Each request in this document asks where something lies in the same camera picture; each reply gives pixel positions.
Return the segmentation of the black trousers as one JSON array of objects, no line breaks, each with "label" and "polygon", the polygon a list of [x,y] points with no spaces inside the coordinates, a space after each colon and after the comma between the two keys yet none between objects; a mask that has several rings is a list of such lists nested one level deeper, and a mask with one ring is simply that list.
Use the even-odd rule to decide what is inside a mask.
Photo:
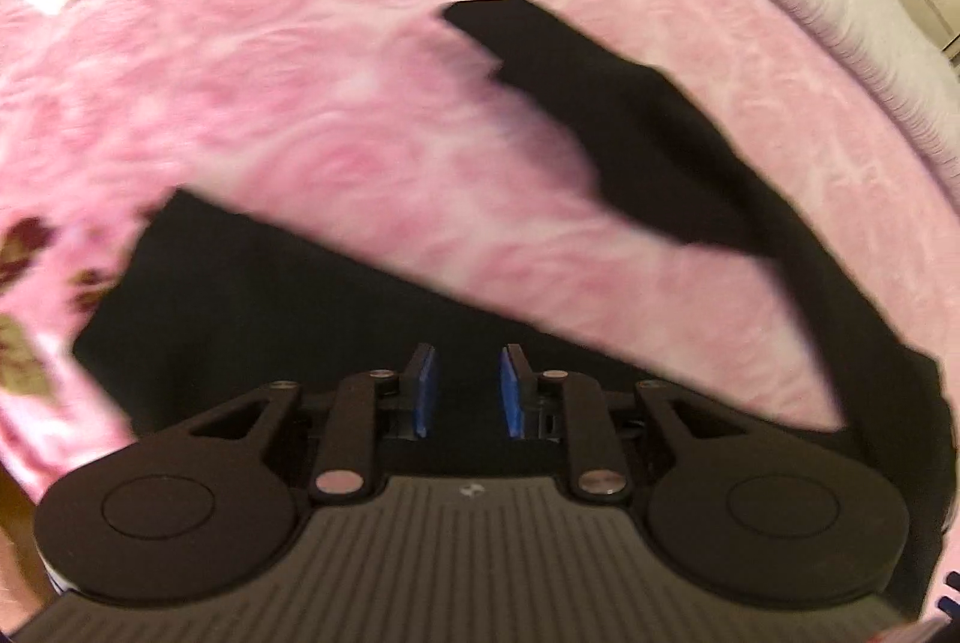
[{"label": "black trousers", "polygon": [[949,471],[924,450],[947,428],[958,220],[926,163],[787,23],[708,64],[633,49],[506,1],[301,14],[124,59],[128,149],[194,163],[76,360],[143,433],[429,342],[464,435],[475,370],[519,342],[853,441],[854,373],[940,503]]}]

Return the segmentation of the pink floral blanket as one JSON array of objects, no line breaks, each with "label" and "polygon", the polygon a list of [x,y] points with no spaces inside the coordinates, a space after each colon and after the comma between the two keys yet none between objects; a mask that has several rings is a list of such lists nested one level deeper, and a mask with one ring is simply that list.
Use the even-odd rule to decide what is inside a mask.
[{"label": "pink floral blanket", "polygon": [[[491,82],[454,0],[2,1],[2,461],[29,495],[125,445],[70,347],[176,186],[830,428],[753,259],[604,209],[573,137]],[[958,381],[958,219],[882,106],[770,0],[537,0],[667,72]]]}]

